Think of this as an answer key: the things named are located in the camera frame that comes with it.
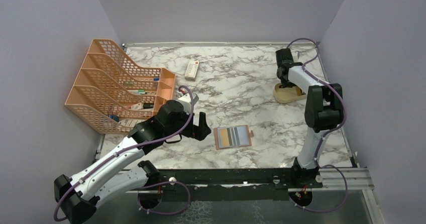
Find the gold black-striped credit card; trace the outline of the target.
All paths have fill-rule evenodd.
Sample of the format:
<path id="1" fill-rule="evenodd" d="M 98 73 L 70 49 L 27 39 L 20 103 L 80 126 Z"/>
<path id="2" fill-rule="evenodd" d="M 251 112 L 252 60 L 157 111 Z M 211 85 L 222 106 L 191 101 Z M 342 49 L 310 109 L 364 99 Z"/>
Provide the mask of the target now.
<path id="1" fill-rule="evenodd" d="M 233 146 L 233 135 L 231 133 L 230 128 L 221 128 L 218 129 L 218 140 L 219 140 L 219 147 L 221 149 L 223 148 L 230 148 Z"/>

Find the tan leather card holder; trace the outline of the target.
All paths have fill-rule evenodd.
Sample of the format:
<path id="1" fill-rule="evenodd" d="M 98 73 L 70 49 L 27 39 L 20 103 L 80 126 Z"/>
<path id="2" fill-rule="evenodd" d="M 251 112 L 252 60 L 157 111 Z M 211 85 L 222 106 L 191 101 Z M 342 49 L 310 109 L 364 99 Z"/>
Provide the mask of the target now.
<path id="1" fill-rule="evenodd" d="M 233 146 L 230 148 L 223 148 L 221 149 L 219 147 L 219 140 L 218 140 L 218 129 L 221 128 L 230 128 L 231 133 L 233 135 Z M 225 150 L 225 149 L 232 149 L 232 148 L 242 148 L 242 147 L 250 147 L 252 146 L 251 138 L 254 136 L 254 133 L 252 130 L 249 129 L 248 125 L 240 125 L 240 126 L 233 126 L 233 127 L 218 127 L 214 128 L 214 137 L 215 137 L 215 146 L 216 150 Z"/>

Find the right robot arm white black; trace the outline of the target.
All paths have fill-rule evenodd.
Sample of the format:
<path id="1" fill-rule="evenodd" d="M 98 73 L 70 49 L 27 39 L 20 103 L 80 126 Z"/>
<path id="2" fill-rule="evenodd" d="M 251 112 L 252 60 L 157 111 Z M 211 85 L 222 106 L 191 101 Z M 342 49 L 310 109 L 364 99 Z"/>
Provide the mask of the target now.
<path id="1" fill-rule="evenodd" d="M 320 155 L 328 135 L 335 131 L 345 119 L 342 104 L 342 87 L 317 78 L 306 67 L 296 62 L 289 48 L 275 52 L 278 88 L 290 90 L 298 87 L 306 95 L 304 111 L 308 126 L 304 144 L 295 158 L 290 172 L 290 182 L 303 187 L 317 176 Z"/>

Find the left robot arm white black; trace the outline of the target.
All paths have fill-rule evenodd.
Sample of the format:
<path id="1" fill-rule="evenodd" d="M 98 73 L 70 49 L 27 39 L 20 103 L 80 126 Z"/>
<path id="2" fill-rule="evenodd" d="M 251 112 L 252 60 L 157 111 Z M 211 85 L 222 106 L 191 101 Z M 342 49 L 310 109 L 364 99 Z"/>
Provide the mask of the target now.
<path id="1" fill-rule="evenodd" d="M 77 174 L 60 175 L 54 181 L 57 206 L 54 220 L 84 223 L 96 210 L 118 194 L 141 187 L 152 189 L 165 185 L 160 172 L 150 161 L 142 161 L 128 174 L 119 176 L 127 165 L 147 155 L 174 136 L 204 140 L 211 129 L 205 113 L 199 114 L 199 124 L 193 123 L 194 105 L 198 98 L 189 94 L 168 100 L 157 114 L 140 122 L 108 154 Z"/>

